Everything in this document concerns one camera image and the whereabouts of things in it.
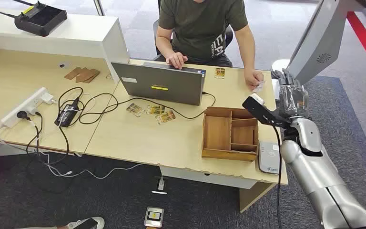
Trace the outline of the person's right hand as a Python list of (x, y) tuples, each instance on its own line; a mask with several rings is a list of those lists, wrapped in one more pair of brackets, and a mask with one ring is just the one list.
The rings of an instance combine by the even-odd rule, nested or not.
[(179, 70), (182, 69), (186, 61), (188, 61), (188, 57), (184, 56), (180, 52), (173, 52), (168, 54), (166, 57), (166, 63)]

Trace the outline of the person's left hand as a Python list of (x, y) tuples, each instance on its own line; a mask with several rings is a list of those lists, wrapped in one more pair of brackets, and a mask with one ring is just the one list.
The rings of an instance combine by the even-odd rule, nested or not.
[(253, 91), (261, 82), (264, 81), (264, 75), (262, 72), (253, 68), (244, 68), (244, 80), (245, 84), (250, 91)]

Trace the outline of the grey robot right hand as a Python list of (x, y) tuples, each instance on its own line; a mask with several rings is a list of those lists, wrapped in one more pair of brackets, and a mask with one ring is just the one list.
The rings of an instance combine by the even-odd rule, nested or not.
[(287, 69), (279, 78), (279, 114), (284, 118), (300, 116), (307, 118), (308, 111), (308, 92), (304, 86), (294, 78)]

